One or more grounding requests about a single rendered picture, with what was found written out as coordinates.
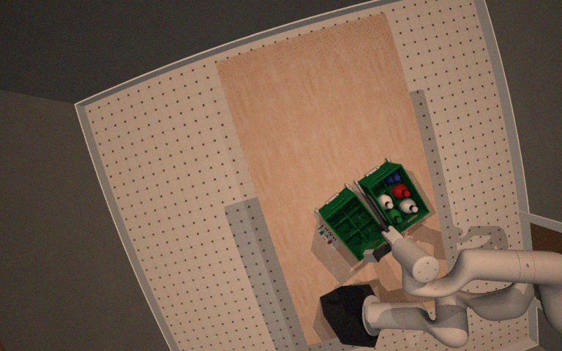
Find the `green crate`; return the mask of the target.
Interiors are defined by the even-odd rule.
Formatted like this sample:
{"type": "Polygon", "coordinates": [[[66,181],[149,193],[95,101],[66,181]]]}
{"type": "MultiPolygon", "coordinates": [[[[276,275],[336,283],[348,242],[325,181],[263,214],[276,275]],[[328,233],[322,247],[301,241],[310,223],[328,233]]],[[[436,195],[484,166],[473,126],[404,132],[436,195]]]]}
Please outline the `green crate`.
{"type": "Polygon", "coordinates": [[[378,239],[379,242],[369,249],[373,249],[383,239],[383,235],[376,228],[380,223],[370,211],[372,216],[369,217],[366,210],[369,211],[356,193],[345,187],[330,203],[320,208],[319,212],[323,220],[331,225],[327,223],[330,228],[332,227],[334,233],[341,236],[338,237],[345,245],[348,245],[346,245],[347,248],[352,247],[349,249],[352,254],[362,254],[378,239]],[[357,199],[354,200],[354,196],[357,199]]]}
{"type": "Polygon", "coordinates": [[[372,203],[375,210],[376,211],[379,210],[379,216],[382,218],[384,224],[387,227],[390,226],[390,225],[392,225],[392,227],[394,227],[394,228],[401,227],[401,225],[404,224],[405,222],[407,222],[409,219],[411,219],[415,215],[418,215],[416,218],[412,219],[409,223],[407,223],[407,224],[410,224],[411,222],[416,220],[422,214],[423,210],[426,207],[422,197],[418,193],[418,191],[417,191],[416,187],[414,186],[412,180],[410,179],[410,177],[408,176],[404,167],[401,164],[385,162],[374,173],[370,174],[367,177],[365,176],[363,179],[358,181],[358,183],[359,183],[360,187],[362,187],[366,196],[369,198],[369,200],[372,203]],[[400,180],[395,184],[388,184],[388,183],[383,182],[382,179],[387,177],[389,174],[393,173],[395,170],[398,171],[398,173],[400,175],[400,180]],[[385,172],[387,172],[387,173],[385,173],[385,172]],[[404,212],[402,212],[402,210],[398,206],[398,203],[402,202],[405,198],[407,198],[407,197],[405,197],[403,199],[398,199],[398,198],[392,196],[389,189],[391,189],[393,186],[395,186],[398,183],[404,184],[408,187],[408,190],[410,192],[410,196],[408,198],[414,200],[414,202],[416,203],[416,207],[418,208],[418,211],[416,213],[414,213],[414,212],[412,214],[404,213],[404,212]],[[377,200],[377,197],[381,196],[383,193],[390,196],[390,198],[392,199],[393,207],[396,208],[401,213],[402,222],[392,224],[391,220],[389,219],[389,217],[386,214],[386,212],[389,211],[390,209],[385,211],[382,208],[381,204],[377,200]]]}

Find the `white paper pick list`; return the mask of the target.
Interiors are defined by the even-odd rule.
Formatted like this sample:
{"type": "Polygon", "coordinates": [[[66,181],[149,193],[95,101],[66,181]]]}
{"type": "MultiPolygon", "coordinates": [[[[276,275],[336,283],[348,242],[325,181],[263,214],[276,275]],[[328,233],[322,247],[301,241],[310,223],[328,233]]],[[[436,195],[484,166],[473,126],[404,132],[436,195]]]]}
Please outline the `white paper pick list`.
{"type": "Polygon", "coordinates": [[[333,250],[336,250],[342,245],[324,223],[317,227],[316,230],[322,235],[333,250]]]}

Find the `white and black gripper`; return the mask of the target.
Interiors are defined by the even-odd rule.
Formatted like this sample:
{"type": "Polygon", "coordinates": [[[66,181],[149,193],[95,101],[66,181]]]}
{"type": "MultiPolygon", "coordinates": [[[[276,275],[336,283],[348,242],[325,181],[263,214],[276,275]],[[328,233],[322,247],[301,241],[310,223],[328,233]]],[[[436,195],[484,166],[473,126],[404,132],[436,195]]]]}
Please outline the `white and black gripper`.
{"type": "Polygon", "coordinates": [[[384,241],[387,240],[386,243],[389,243],[391,248],[397,240],[403,238],[402,235],[396,229],[394,229],[391,225],[389,226],[389,228],[387,228],[387,226],[383,222],[378,225],[377,229],[380,232],[383,231],[381,233],[385,238],[384,241]]]}

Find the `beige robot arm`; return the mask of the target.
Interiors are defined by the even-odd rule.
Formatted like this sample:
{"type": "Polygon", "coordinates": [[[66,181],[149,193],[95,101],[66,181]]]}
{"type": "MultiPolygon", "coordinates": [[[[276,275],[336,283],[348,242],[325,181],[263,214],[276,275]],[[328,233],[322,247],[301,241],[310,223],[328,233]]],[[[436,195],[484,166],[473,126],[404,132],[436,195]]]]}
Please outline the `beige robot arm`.
{"type": "Polygon", "coordinates": [[[523,316],[538,293],[546,320],[562,333],[562,254],[463,249],[453,269],[439,279],[435,279],[439,262],[409,238],[397,240],[392,248],[387,243],[377,251],[365,250],[363,255],[367,262],[379,263],[390,251],[401,265],[403,290],[409,295],[435,298],[435,320],[430,319],[421,302],[380,302],[368,295],[362,319],[371,336],[377,336],[381,329],[419,330],[447,347],[463,347],[469,337],[468,307],[489,321],[511,320],[523,316]],[[473,280],[513,283],[492,292],[461,290],[473,280]]]}

